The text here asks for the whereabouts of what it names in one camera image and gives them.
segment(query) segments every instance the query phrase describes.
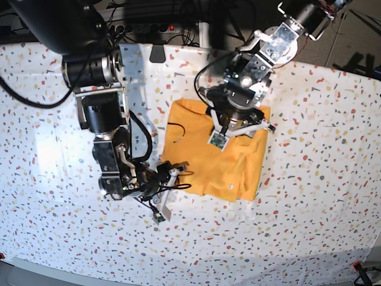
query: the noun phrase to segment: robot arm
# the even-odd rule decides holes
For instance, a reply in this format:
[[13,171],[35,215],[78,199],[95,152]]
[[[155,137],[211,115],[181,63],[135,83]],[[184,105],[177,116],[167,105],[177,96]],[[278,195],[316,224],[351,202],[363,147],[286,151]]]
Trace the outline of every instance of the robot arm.
[[[271,84],[270,71],[284,60],[285,55],[297,46],[302,35],[318,40],[339,10],[352,0],[294,0],[290,6],[278,10],[285,21],[272,35],[255,31],[255,38],[234,52],[224,72],[224,83],[215,88],[199,88],[209,103],[214,131],[209,143],[222,151],[234,136],[253,137],[256,130],[275,131],[258,108]],[[326,21],[315,37],[313,33]]]
[[[185,166],[164,163],[157,167],[157,171],[148,169],[145,161],[151,155],[152,139],[144,124],[128,112],[120,82],[123,66],[120,50],[102,17],[88,0],[9,1],[37,38],[49,49],[63,55],[63,76],[70,87],[65,98],[72,91],[76,93],[80,127],[95,134],[93,154],[102,170],[99,186],[104,194],[114,200],[132,196],[153,211],[157,223],[169,220],[171,213],[163,203],[155,207],[151,200],[160,204],[161,200],[165,201],[165,192],[169,189],[190,187],[174,186],[177,175],[185,170]],[[324,20],[333,20],[349,2],[351,0],[295,0],[284,11],[279,5],[286,20],[271,36],[256,31],[256,38],[248,46],[229,54],[224,83],[216,88],[196,89],[210,106],[215,127],[210,143],[223,150],[230,137],[252,137],[262,128],[275,131],[258,109],[271,84],[270,70],[300,36],[318,39],[321,33],[316,38],[312,36],[316,28]],[[0,84],[14,98],[29,106],[54,108],[64,101],[53,105],[30,102],[17,95],[2,79]],[[87,86],[103,88],[80,91]],[[120,93],[123,108],[119,104]],[[132,135],[123,127],[129,118],[142,129],[148,142],[148,150],[140,158],[130,155]]]
[[[164,163],[157,171],[148,169],[151,134],[128,110],[125,87],[120,82],[123,67],[120,49],[103,18],[87,0],[10,0],[10,4],[44,45],[63,55],[63,76],[70,88],[69,94],[71,90],[76,94],[80,127],[95,134],[93,156],[101,167],[99,187],[102,193],[113,200],[134,197],[152,210],[156,223],[169,220],[171,212],[161,199],[165,200],[165,192],[170,189],[189,187],[175,185],[177,175],[185,166]],[[88,86],[100,86],[101,89],[80,91]],[[36,102],[30,105],[57,106]],[[142,157],[131,156],[132,131],[124,127],[126,124],[130,127],[130,118],[143,131],[148,143]]]

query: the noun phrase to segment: white tablecloth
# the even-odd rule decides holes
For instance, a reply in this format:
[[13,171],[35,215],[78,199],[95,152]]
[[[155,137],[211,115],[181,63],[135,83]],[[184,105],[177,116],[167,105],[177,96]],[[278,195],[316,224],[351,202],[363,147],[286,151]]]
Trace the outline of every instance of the white tablecloth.
[[[216,52],[121,47],[129,105],[163,151],[173,100]],[[61,57],[36,43],[0,46],[0,75],[40,102],[66,92]],[[170,194],[171,222],[152,223],[134,200],[105,201],[93,134],[74,97],[38,110],[0,94],[0,252],[95,278],[139,285],[321,285],[347,281],[381,225],[381,83],[290,63],[275,70],[271,122],[254,201]],[[134,130],[135,154],[145,143]]]

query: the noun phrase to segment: orange cloth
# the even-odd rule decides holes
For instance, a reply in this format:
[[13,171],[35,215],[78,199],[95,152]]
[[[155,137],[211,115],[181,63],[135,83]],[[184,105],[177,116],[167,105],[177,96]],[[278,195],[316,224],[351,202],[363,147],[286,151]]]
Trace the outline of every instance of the orange cloth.
[[[168,122],[181,124],[186,132],[179,141],[183,129],[167,126],[162,160],[189,163],[188,170],[194,174],[181,176],[180,182],[192,185],[186,190],[191,194],[209,194],[227,201],[253,200],[260,180],[267,131],[259,130],[253,138],[231,138],[221,152],[207,144],[214,126],[212,118],[203,114],[205,109],[205,104],[196,100],[179,100],[172,104]],[[261,110],[268,119],[270,109]]]

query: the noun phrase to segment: confetti pattern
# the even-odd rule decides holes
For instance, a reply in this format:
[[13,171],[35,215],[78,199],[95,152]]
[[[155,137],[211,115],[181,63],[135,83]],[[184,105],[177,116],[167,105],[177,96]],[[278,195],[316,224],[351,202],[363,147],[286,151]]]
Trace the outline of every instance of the confetti pattern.
[[[129,105],[163,151],[171,102],[217,52],[123,45]],[[0,47],[1,75],[31,100],[67,90],[61,57],[36,43]],[[170,194],[171,222],[154,225],[133,200],[104,200],[93,135],[74,98],[54,110],[0,93],[0,250],[8,259],[139,285],[321,285],[355,278],[351,263],[380,233],[381,83],[290,63],[275,70],[272,123],[254,201]],[[216,82],[212,77],[207,82]],[[135,156],[145,151],[133,131]]]

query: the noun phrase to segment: tablecloth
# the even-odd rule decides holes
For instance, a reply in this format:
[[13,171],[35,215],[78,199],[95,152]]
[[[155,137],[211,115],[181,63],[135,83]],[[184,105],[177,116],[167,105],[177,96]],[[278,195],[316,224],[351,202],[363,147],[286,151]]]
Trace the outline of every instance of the tablecloth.
[[[217,51],[121,46],[129,106],[160,159],[171,103],[194,98],[193,79]],[[38,43],[0,46],[0,75],[31,100],[67,88],[61,56]],[[271,122],[254,201],[170,194],[171,222],[155,225],[133,200],[98,188],[93,134],[74,97],[53,110],[0,93],[0,252],[52,268],[138,285],[321,285],[355,278],[350,265],[380,233],[381,83],[289,63],[275,69]],[[213,84],[214,79],[207,80]],[[134,151],[144,153],[133,130]]]

